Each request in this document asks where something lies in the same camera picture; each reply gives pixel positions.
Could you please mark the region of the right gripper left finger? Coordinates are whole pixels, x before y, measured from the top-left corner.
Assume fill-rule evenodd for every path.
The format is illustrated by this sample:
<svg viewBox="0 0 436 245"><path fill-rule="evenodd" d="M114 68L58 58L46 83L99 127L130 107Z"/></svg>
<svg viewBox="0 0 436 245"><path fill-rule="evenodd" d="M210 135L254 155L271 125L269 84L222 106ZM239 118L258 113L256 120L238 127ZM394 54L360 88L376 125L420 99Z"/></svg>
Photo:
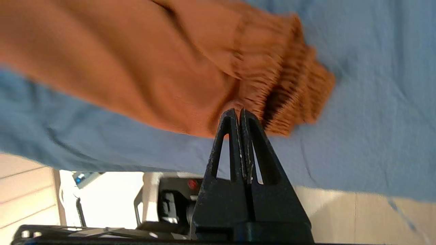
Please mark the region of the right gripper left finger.
<svg viewBox="0 0 436 245"><path fill-rule="evenodd" d="M230 180L218 178L224 138L229 140ZM192 217L196 228L229 228L253 222L252 166L247 156L242 124L234 109L220 119L198 200Z"/></svg>

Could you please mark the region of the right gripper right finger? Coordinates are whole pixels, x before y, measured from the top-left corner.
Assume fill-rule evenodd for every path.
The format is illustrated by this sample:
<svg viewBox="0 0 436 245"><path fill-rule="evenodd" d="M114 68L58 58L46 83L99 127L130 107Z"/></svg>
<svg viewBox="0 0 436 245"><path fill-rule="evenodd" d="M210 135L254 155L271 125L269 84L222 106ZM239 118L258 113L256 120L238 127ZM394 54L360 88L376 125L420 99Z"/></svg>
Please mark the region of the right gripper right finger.
<svg viewBox="0 0 436 245"><path fill-rule="evenodd" d="M248 110L240 113L240 133L248 203L255 221L310 224L268 136Z"/></svg>

